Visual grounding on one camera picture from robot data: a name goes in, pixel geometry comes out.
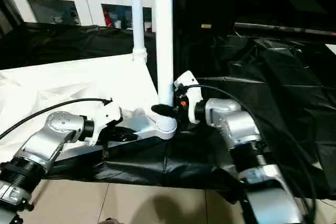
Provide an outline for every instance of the white vertical pipe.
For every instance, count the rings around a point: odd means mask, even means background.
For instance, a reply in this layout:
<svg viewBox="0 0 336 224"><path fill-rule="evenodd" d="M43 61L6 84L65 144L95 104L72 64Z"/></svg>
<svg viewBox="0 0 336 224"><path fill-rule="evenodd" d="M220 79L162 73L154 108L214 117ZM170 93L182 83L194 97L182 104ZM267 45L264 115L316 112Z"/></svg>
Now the white vertical pipe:
<svg viewBox="0 0 336 224"><path fill-rule="evenodd" d="M159 102L173 105L173 0L155 0Z"/></svg>
<svg viewBox="0 0 336 224"><path fill-rule="evenodd" d="M133 23L133 54L143 57L147 61L147 52L144 44L142 0L132 0Z"/></svg>

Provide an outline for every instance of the beige floor tile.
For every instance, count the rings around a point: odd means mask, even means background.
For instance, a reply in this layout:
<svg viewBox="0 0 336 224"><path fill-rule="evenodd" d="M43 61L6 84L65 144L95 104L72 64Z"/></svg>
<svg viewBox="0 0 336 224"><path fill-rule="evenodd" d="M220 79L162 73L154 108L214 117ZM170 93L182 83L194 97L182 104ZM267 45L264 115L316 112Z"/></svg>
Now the beige floor tile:
<svg viewBox="0 0 336 224"><path fill-rule="evenodd" d="M206 191L208 224L243 224L239 203L231 205L215 191Z"/></svg>
<svg viewBox="0 0 336 224"><path fill-rule="evenodd" d="M106 183L45 180L33 193L34 211L20 216L24 224L97 224L107 188Z"/></svg>
<svg viewBox="0 0 336 224"><path fill-rule="evenodd" d="M328 204L336 207L336 201L323 200ZM317 214L316 214L316 224L333 224L336 223L336 209L323 203L322 201L317 201Z"/></svg>
<svg viewBox="0 0 336 224"><path fill-rule="evenodd" d="M206 224L202 190L110 184L100 220L123 224Z"/></svg>

